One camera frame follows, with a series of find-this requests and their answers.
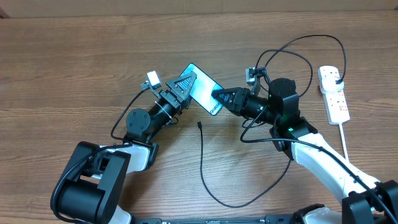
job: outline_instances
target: wood plank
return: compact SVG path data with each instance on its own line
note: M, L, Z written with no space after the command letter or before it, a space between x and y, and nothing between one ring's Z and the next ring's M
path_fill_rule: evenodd
M398 0L2 0L12 18L393 10Z
M146 72L157 70L164 83L194 62L225 88L246 86L244 69L262 51L308 34L335 35L346 47L351 121L344 127L350 161L381 181L397 180L397 28L396 11L0 20L0 222L56 222L49 199L70 154L79 141L113 143L110 129ZM315 69L312 86L300 99L302 115L342 152L316 77L322 65L343 68L339 45L312 38L289 49ZM309 81L308 65L291 55L276 56L269 75L294 79L299 93ZM145 93L133 108L149 109L154 100ZM259 217L313 203L340 210L332 194L294 162L252 205L217 204L200 180L198 119L204 129L205 179L223 202L246 203L283 172L287 158L271 144L239 141L242 118L226 110L214 118L193 103L177 127L156 136L155 165L126 178L124 209L160 218ZM268 128L250 131L248 138L266 138ZM125 131L121 123L116 132Z

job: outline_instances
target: power strip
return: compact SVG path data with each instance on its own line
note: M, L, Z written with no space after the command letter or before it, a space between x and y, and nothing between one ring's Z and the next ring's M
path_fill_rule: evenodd
M343 123L349 120L347 102L343 91L344 82L342 84L336 84L336 80L340 79L340 75L338 69L332 66L320 67L318 70L318 77L329 124L338 124L344 155L348 161L347 147L343 132Z

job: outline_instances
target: cable connector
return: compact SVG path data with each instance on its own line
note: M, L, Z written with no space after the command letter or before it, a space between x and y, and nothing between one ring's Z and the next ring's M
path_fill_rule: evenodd
M198 120L198 128L201 129L201 122Z

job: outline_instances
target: light blue object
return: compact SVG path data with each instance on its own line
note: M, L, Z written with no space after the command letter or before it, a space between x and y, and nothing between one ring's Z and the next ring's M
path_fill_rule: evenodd
M195 72L197 79L195 80L190 96L202 106L209 114L216 116L223 108L223 105L211 96L214 90L222 90L219 84L211 79L205 72L198 68L194 63L190 63L188 67L182 72L180 77Z

